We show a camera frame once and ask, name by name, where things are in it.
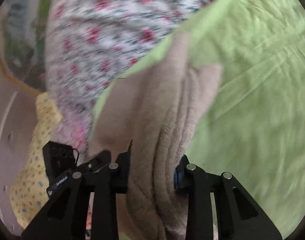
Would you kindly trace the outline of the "beige knit sweater brown trim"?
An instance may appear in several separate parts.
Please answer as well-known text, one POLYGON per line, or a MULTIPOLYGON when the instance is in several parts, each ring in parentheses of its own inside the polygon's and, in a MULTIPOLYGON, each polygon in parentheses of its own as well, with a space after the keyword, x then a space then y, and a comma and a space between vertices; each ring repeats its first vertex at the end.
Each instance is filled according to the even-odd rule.
POLYGON ((129 189, 117 199, 120 230, 130 239, 184 239, 188 201, 176 196, 174 171, 220 87, 222 68, 194 69, 189 34, 173 35, 165 58, 117 79, 89 142, 89 156, 131 150, 129 189))

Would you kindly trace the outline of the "yellow cartoon print blanket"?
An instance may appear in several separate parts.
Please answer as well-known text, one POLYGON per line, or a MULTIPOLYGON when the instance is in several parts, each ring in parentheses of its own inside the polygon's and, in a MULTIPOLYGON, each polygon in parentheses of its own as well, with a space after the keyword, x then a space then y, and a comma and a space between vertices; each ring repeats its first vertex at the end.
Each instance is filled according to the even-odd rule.
POLYGON ((25 229, 48 202, 46 175, 42 148, 50 141, 52 131, 61 120, 56 103, 48 93, 36 98, 37 125, 30 141, 27 159, 16 176, 9 193, 10 204, 17 223, 25 229))

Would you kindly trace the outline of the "purple pink floral pillow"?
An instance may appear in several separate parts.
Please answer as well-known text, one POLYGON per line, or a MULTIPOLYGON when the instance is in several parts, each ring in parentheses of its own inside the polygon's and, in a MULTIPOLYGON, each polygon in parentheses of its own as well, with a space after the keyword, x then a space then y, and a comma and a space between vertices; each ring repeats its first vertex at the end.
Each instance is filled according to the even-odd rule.
POLYGON ((82 154, 87 153, 92 128, 91 111, 60 106, 59 113, 61 119, 51 132, 51 140, 72 146, 82 154))

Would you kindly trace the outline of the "light green bed sheet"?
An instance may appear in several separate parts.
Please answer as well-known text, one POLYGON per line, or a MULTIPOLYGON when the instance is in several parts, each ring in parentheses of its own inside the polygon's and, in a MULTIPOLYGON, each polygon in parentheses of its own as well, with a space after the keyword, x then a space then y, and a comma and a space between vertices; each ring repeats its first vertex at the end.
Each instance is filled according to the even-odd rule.
MULTIPOLYGON (((231 173, 279 230, 305 218, 305 8, 299 0, 217 0, 174 33, 194 69, 222 68, 220 87, 183 156, 231 173)), ((121 78, 165 58, 168 36, 121 78)))

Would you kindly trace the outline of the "red floral white quilt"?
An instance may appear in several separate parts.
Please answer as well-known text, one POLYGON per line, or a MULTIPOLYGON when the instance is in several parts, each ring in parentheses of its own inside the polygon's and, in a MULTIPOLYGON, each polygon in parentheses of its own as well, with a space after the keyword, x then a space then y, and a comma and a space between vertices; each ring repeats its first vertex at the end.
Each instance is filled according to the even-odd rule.
POLYGON ((53 0, 47 89, 64 110, 91 109, 110 82, 214 0, 53 0))

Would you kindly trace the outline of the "gold framed headboard picture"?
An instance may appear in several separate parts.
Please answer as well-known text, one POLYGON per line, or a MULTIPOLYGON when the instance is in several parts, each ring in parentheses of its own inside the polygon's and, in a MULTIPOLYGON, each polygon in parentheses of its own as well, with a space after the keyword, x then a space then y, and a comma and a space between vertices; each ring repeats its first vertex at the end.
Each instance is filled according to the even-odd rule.
POLYGON ((4 0, 0 7, 1 70, 18 85, 46 90, 44 48, 52 0, 4 0))

